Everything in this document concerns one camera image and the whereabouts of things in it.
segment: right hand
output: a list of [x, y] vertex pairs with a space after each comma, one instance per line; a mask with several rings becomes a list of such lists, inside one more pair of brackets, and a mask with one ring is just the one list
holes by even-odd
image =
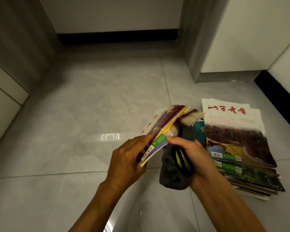
[[220, 175], [213, 159], [197, 140], [193, 142], [180, 137], [172, 138], [171, 136], [168, 136], [167, 140], [169, 143], [182, 146], [185, 149], [195, 170], [194, 177], [201, 176], [207, 178], [217, 173]]

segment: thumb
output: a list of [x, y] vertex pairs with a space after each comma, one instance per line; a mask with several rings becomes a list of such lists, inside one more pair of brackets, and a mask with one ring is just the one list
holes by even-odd
[[179, 145], [185, 149], [191, 149], [191, 148], [195, 147], [195, 142], [189, 141], [187, 139], [180, 138], [180, 137], [173, 138], [171, 136], [167, 136], [167, 141], [170, 144]]

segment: yellow stripe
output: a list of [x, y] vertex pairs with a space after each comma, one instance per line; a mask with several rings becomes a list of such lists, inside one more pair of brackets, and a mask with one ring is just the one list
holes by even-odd
[[177, 151], [175, 151], [175, 154], [176, 154], [176, 159], [177, 159], [177, 162], [178, 162], [179, 167], [183, 168], [183, 167], [182, 167], [182, 163], [181, 163], [181, 161], [180, 161], [180, 159], [179, 159], [179, 156], [178, 156]]
[[184, 153], [182, 152], [182, 149], [180, 149], [180, 151], [181, 151], [182, 157], [183, 157], [183, 159], [184, 159], [184, 163], [185, 163], [185, 165], [186, 165], [186, 168], [190, 171], [190, 166], [189, 166], [189, 164], [188, 164], [187, 159], [186, 159], [185, 156], [184, 156]]

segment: stack of magazines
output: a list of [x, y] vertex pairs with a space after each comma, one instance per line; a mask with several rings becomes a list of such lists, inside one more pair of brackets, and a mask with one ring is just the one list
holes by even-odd
[[212, 98], [202, 98], [202, 106], [207, 150], [238, 194], [268, 200], [285, 191], [260, 110]]

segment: tile floor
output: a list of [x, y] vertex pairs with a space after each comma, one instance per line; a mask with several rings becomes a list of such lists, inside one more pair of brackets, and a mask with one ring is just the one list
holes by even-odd
[[[68, 47], [0, 142], [0, 231], [67, 231], [107, 174], [112, 150], [155, 110], [201, 98], [261, 109], [286, 193], [244, 197], [268, 231], [290, 231], [290, 126], [253, 81], [194, 84], [174, 42]], [[189, 189], [158, 183], [161, 153], [120, 199], [114, 232], [215, 231]]]

